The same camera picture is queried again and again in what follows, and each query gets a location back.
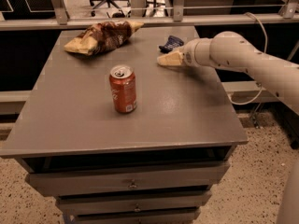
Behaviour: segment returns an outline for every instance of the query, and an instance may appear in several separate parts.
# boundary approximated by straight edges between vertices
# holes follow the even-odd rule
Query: chair base
[[[94,1],[100,1],[97,5],[94,6]],[[94,17],[95,16],[95,9],[101,7],[102,5],[104,4],[108,4],[108,7],[111,7],[111,5],[113,5],[115,8],[117,9],[121,9],[121,7],[119,7],[115,1],[125,1],[127,2],[127,6],[129,7],[131,4],[130,4],[130,0],[90,0],[90,4],[91,6],[94,6],[93,7],[93,11],[92,11],[92,16]]]

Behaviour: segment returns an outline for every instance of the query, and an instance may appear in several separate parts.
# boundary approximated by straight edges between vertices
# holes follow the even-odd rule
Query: tabletop
[[[211,67],[161,67],[170,35],[185,42],[194,27],[141,28],[119,49],[92,57],[64,51],[81,31],[63,31],[7,141],[1,157],[42,157],[248,141]],[[137,108],[118,113],[109,85],[117,64],[134,68]]]

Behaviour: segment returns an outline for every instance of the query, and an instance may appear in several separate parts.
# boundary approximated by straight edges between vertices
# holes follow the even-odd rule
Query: white cable
[[[267,52],[267,48],[268,48],[268,35],[267,35],[267,32],[266,32],[265,29],[264,29],[264,26],[263,26],[261,20],[259,20],[259,18],[256,17],[256,16],[255,16],[253,13],[251,13],[251,12],[247,12],[247,13],[245,13],[245,14],[246,14],[247,16],[249,16],[250,18],[256,20],[256,21],[261,25],[261,28],[262,28],[262,30],[263,30],[263,35],[264,35],[264,48],[263,48],[263,53],[266,53],[266,52]],[[237,102],[234,102],[234,101],[232,100],[232,96],[229,95],[229,99],[230,99],[231,103],[234,104],[234,105],[248,105],[248,104],[252,103],[252,102],[255,101],[255,100],[260,96],[260,94],[262,93],[262,90],[263,90],[262,84],[259,84],[259,85],[260,85],[260,90],[259,90],[259,92],[258,92],[257,95],[256,95],[255,97],[253,97],[251,100],[246,101],[246,102],[244,102],[244,103],[237,103]]]

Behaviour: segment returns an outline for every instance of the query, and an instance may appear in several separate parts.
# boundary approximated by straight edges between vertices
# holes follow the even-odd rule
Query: can top
[[[119,64],[114,66],[110,74],[114,78],[128,78],[133,73],[133,68],[126,64]]]

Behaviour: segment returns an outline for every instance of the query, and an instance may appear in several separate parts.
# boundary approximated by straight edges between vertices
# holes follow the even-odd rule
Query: drawer
[[[108,170],[29,174],[26,181],[44,196],[67,196],[212,185],[220,181],[228,168],[228,161],[180,163]]]
[[[56,204],[64,213],[73,216],[143,212],[158,209],[199,207],[207,202],[211,192],[197,187],[190,187],[170,190],[126,191],[89,196],[61,198]]]
[[[78,216],[78,224],[151,224],[165,222],[192,222],[199,215],[198,208],[149,211],[144,213]]]

